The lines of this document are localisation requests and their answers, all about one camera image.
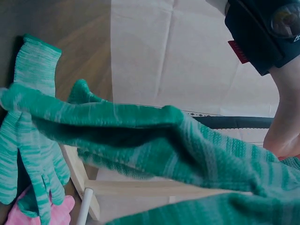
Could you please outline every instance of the pink glove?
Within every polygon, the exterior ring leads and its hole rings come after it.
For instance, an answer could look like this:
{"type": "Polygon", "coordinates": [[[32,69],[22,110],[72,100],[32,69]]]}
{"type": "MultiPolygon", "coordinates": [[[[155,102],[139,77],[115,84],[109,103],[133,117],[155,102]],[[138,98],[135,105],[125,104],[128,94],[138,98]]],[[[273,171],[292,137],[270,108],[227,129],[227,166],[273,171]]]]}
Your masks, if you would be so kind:
{"type": "MultiPolygon", "coordinates": [[[[25,191],[18,197],[18,200],[22,198],[30,187],[26,188],[25,191]]],[[[70,224],[71,217],[70,212],[75,205],[75,200],[72,196],[67,195],[61,205],[54,205],[51,202],[51,221],[50,225],[68,225],[70,224]]],[[[30,218],[24,215],[18,208],[17,201],[8,214],[8,219],[5,225],[40,225],[41,221],[39,217],[30,218]]]]}
{"type": "Polygon", "coordinates": [[[300,56],[270,73],[280,99],[263,146],[279,159],[300,158],[300,56]]]}

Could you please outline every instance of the glove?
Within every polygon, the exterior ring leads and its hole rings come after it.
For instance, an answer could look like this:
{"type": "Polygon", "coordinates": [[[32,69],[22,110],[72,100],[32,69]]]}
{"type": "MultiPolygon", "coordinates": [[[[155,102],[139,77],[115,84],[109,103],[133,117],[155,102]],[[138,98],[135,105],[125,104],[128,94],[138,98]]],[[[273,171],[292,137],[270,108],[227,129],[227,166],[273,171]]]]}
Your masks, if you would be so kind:
{"type": "MultiPolygon", "coordinates": [[[[28,187],[19,197],[18,200],[31,192],[32,186],[28,187]]],[[[68,225],[71,221],[70,212],[74,207],[75,201],[74,198],[70,195],[67,195],[61,205],[54,205],[51,204],[51,221],[50,225],[68,225]]],[[[11,209],[7,222],[5,225],[19,225],[19,224],[26,224],[26,225],[40,225],[39,217],[30,218],[21,213],[18,205],[15,204],[11,209]]]]}
{"type": "MultiPolygon", "coordinates": [[[[54,96],[55,67],[60,55],[59,49],[25,35],[24,45],[16,59],[14,82],[54,96]]],[[[53,204],[62,203],[64,199],[62,185],[69,180],[69,169],[58,144],[38,132],[32,125],[30,114],[18,113],[19,117],[14,126],[16,129],[12,133],[15,134],[14,140],[17,140],[14,154],[17,155],[17,146],[33,185],[33,190],[20,199],[18,205],[26,215],[40,216],[42,224],[48,224],[50,222],[49,193],[51,191],[53,204]]]]}

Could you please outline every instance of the glove finger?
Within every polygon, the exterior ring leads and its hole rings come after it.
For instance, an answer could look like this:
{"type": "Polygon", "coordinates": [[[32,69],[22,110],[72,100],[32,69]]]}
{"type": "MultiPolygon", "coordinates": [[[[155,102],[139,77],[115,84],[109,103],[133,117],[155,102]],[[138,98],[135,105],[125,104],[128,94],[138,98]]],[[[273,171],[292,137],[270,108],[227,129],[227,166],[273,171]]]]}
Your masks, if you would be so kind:
{"type": "Polygon", "coordinates": [[[69,225],[70,222],[71,222],[71,216],[70,216],[70,214],[67,214],[67,215],[65,216],[65,218],[63,219],[63,221],[61,221],[61,222],[59,223],[59,225],[69,225]]]}
{"type": "Polygon", "coordinates": [[[61,205],[65,198],[65,189],[55,174],[53,165],[50,165],[43,175],[44,180],[48,180],[46,189],[51,191],[51,200],[55,205],[61,205]]]}
{"type": "Polygon", "coordinates": [[[41,224],[49,224],[51,219],[49,195],[46,191],[44,181],[41,177],[38,182],[35,182],[35,185],[33,185],[33,189],[37,199],[37,207],[41,224]]]}
{"type": "Polygon", "coordinates": [[[17,194],[16,123],[21,112],[9,112],[0,128],[0,202],[10,204],[17,194]]]}
{"type": "Polygon", "coordinates": [[[54,142],[52,146],[52,155],[55,173],[61,184],[66,185],[70,180],[70,170],[57,142],[54,142]]]}
{"type": "MultiPolygon", "coordinates": [[[[49,197],[42,179],[42,155],[38,130],[32,125],[31,115],[25,112],[21,114],[16,127],[21,158],[33,186],[41,224],[49,224],[51,209],[49,197]]],[[[24,210],[25,214],[37,212],[35,202],[26,200],[26,203],[28,205],[24,210]]]]}
{"type": "Polygon", "coordinates": [[[65,200],[61,205],[52,205],[51,223],[53,224],[65,223],[66,219],[68,220],[68,216],[70,215],[70,211],[73,209],[74,205],[75,205],[75,200],[70,195],[65,197],[65,200]]]}

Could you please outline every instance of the wooden leg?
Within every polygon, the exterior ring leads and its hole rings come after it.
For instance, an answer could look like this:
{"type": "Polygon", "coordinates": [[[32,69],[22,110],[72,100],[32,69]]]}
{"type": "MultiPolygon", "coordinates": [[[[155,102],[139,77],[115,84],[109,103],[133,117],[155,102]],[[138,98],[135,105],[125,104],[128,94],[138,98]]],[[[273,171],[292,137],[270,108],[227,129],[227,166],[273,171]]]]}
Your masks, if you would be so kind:
{"type": "MultiPolygon", "coordinates": [[[[74,183],[81,200],[83,200],[84,191],[86,189],[85,182],[87,182],[89,178],[82,161],[77,155],[77,148],[68,145],[61,145],[60,147],[70,169],[72,182],[74,183]]],[[[100,206],[94,194],[90,200],[89,213],[93,220],[98,221],[100,219],[100,206]]]]}

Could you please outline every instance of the white paper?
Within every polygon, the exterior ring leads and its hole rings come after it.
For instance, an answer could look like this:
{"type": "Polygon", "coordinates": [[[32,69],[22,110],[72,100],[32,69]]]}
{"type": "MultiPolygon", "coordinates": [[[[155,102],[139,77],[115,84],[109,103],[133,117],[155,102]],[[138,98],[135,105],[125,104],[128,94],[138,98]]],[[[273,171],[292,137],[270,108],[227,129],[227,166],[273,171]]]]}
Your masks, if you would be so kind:
{"type": "Polygon", "coordinates": [[[270,75],[242,65],[224,16],[205,0],[112,0],[115,102],[272,117],[270,75]]]}

